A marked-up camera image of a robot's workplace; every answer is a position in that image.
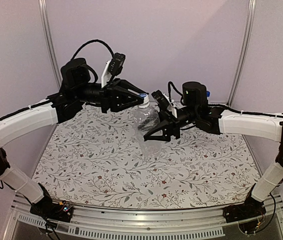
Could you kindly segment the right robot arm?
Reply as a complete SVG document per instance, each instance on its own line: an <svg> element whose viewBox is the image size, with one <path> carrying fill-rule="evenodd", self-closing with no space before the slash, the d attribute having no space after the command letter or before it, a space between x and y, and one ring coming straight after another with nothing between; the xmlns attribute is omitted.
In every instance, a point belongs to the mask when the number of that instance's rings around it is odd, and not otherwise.
<svg viewBox="0 0 283 240"><path fill-rule="evenodd" d="M194 124L209 134L239 134L280 144L275 162L254 184L245 203L240 206L244 218L251 218L258 212L259 203L283 180L283 113L239 111L222 104L209 104L206 86L195 81L182 85L182 108L175 107L170 96L165 96L160 90L151 95L159 106L160 122L144 135L145 141L179 139L182 128Z"/></svg>

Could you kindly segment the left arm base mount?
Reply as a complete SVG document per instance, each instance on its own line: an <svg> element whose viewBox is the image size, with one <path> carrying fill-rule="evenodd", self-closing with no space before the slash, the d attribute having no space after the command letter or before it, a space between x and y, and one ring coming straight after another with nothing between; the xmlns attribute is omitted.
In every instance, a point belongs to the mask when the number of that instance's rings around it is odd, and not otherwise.
<svg viewBox="0 0 283 240"><path fill-rule="evenodd" d="M43 190L43 198L38 203L31 204L30 213L45 219L69 223L73 216L74 205L65 200L53 202L45 187L41 184L39 186Z"/></svg>

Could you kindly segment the white Pocari Sweat cap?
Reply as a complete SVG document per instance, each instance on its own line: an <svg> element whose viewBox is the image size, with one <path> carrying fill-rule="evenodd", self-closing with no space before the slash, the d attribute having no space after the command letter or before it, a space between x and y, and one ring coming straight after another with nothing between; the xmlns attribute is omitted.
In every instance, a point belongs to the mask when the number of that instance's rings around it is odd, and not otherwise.
<svg viewBox="0 0 283 240"><path fill-rule="evenodd" d="M138 96L141 97L143 100L139 107L147 108L150 105L149 95L147 93L140 93Z"/></svg>

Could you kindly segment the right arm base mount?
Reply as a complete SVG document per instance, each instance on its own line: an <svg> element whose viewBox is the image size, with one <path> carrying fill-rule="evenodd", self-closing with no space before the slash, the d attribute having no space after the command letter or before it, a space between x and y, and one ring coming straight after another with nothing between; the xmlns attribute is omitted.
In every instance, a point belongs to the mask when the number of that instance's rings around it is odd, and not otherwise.
<svg viewBox="0 0 283 240"><path fill-rule="evenodd" d="M258 217L265 213L264 202L259 202L252 198L251 192L247 195L243 203L232 204L222 209L222 216L227 223Z"/></svg>

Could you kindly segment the clear plastic bottle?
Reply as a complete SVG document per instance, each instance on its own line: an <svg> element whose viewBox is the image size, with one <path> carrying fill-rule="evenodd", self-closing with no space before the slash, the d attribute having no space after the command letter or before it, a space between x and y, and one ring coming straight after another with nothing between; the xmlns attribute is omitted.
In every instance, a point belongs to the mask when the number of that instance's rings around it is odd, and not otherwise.
<svg viewBox="0 0 283 240"><path fill-rule="evenodd" d="M144 141L144 135L160 122L158 112L151 103L146 108L138 106L133 112L133 122L135 136L143 156L157 158L162 149L161 142L156 140Z"/></svg>

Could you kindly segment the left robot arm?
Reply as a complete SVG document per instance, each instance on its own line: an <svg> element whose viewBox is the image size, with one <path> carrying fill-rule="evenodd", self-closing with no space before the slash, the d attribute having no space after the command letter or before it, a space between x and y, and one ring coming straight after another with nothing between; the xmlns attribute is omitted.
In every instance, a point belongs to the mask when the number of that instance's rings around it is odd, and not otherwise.
<svg viewBox="0 0 283 240"><path fill-rule="evenodd" d="M102 113L118 113L144 102L144 91L127 80L117 78L125 57L115 55L98 76L82 57L73 58L61 68L59 91L40 102L0 117L0 181L24 195L45 217L56 213L56 206L44 192L44 187L31 180L24 172L12 167L4 146L38 129L71 120L85 103L99 107Z"/></svg>

